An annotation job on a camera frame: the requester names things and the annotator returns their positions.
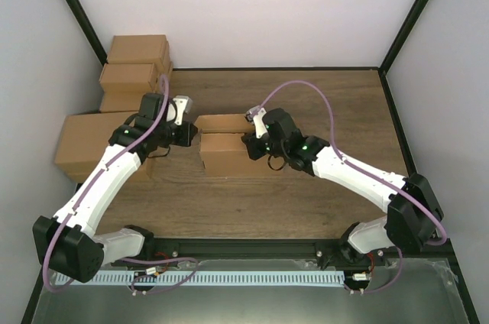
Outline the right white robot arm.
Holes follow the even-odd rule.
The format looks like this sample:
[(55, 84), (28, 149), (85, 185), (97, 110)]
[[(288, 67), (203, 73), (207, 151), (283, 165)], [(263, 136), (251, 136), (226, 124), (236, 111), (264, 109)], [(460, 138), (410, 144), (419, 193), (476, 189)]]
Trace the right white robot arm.
[(250, 159), (279, 157), (294, 170), (351, 190), (384, 213), (379, 219), (352, 224), (341, 236), (337, 254), (346, 264), (356, 265), (383, 248), (418, 254), (436, 244), (433, 235), (441, 229), (443, 213), (424, 176), (404, 177), (341, 154), (327, 140), (303, 135), (282, 108), (266, 111), (255, 106), (245, 118), (254, 126), (241, 138)]

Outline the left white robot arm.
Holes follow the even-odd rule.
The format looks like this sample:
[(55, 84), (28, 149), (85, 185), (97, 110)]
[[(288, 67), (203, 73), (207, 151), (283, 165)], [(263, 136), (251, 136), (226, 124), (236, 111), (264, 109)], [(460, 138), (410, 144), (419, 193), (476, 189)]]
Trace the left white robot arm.
[(97, 235), (96, 229), (111, 202), (129, 178), (159, 147), (189, 147), (198, 128), (184, 120), (192, 100), (147, 93), (137, 113), (117, 127), (101, 160), (72, 199), (51, 218), (33, 225), (37, 256), (44, 282), (50, 271), (86, 283), (99, 268), (131, 258), (141, 266), (156, 257), (154, 234), (126, 225), (117, 232)]

